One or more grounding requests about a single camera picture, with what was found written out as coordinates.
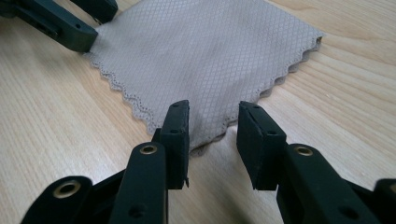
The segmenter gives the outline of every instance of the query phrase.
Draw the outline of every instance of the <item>wood grain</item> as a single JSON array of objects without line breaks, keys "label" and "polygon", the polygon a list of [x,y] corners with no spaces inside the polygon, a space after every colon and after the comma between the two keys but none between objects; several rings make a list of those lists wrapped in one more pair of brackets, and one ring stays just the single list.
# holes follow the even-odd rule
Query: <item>wood grain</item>
[{"label": "wood grain", "polygon": [[[57,1],[89,25],[68,1]],[[121,10],[137,1],[119,0]],[[289,143],[319,149],[344,178],[371,189],[396,176],[396,3],[277,0],[326,33],[319,52],[261,99]],[[18,223],[51,182],[94,183],[123,169],[150,136],[82,55],[20,19],[0,18],[0,223]],[[282,223],[273,192],[253,191],[236,127],[191,158],[191,187],[171,191],[170,223]]]}]

